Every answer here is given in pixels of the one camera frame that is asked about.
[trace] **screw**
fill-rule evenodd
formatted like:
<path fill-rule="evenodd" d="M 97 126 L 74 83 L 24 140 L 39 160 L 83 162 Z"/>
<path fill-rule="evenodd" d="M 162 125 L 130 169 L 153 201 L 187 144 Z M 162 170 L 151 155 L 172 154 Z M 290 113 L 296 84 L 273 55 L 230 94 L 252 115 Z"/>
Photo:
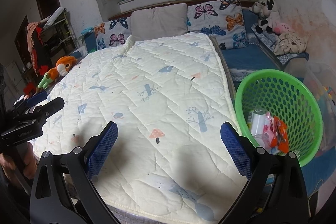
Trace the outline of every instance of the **screw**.
<path fill-rule="evenodd" d="M 263 149 L 262 147 L 258 147 L 258 148 L 257 148 L 257 152 L 258 152 L 259 154 L 265 154 L 265 149 Z"/>
<path fill-rule="evenodd" d="M 288 153 L 288 156 L 290 156 L 292 159 L 295 159 L 295 158 L 296 158 L 295 153 L 292 152 L 292 151 L 290 151 L 290 152 Z"/>
<path fill-rule="evenodd" d="M 82 152 L 82 148 L 80 146 L 77 146 L 77 147 L 74 148 L 73 152 L 75 154 L 79 154 L 80 152 Z"/>
<path fill-rule="evenodd" d="M 50 155 L 50 151 L 44 151 L 42 157 L 47 158 Z"/>

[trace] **clear plastic container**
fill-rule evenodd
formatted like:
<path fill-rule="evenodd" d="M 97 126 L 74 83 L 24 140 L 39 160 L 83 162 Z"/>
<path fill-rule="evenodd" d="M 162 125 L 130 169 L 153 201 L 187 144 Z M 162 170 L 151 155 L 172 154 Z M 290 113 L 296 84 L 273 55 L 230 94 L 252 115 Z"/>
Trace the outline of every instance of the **clear plastic container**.
<path fill-rule="evenodd" d="M 336 145 L 336 74 L 326 64 L 308 62 L 303 83 L 314 95 L 321 110 L 323 138 L 320 153 L 322 153 Z"/>

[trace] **quilted mattress pad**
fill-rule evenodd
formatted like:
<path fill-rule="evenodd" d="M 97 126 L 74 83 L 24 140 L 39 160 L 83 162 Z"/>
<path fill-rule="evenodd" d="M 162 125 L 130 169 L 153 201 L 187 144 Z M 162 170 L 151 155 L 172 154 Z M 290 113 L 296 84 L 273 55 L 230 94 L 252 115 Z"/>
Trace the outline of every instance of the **quilted mattress pad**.
<path fill-rule="evenodd" d="M 84 146 L 109 121 L 119 135 L 94 185 L 110 206 L 162 223 L 218 222 L 246 178 L 220 137 L 238 131 L 221 61 L 210 39 L 189 33 L 89 54 L 55 85 L 62 97 L 32 141 L 41 156 Z"/>

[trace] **green laundry basket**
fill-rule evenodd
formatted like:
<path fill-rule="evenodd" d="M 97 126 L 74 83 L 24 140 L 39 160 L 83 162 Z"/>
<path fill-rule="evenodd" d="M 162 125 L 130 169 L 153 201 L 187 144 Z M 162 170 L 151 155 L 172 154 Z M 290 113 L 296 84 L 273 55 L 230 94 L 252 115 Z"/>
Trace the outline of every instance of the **green laundry basket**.
<path fill-rule="evenodd" d="M 318 151 L 323 133 L 321 111 L 308 88 L 295 77 L 272 69 L 254 72 L 239 85 L 235 107 L 241 132 L 255 147 L 259 145 L 245 118 L 251 110 L 263 108 L 288 126 L 289 150 L 296 153 L 301 167 Z"/>

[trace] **beige pillow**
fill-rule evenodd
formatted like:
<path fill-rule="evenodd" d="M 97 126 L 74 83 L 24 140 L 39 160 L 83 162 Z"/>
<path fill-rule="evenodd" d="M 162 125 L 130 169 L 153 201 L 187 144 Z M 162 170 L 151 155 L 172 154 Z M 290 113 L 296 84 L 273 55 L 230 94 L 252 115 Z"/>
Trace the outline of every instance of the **beige pillow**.
<path fill-rule="evenodd" d="M 132 13 L 131 20 L 135 41 L 175 37 L 188 32 L 185 3 L 138 10 Z"/>

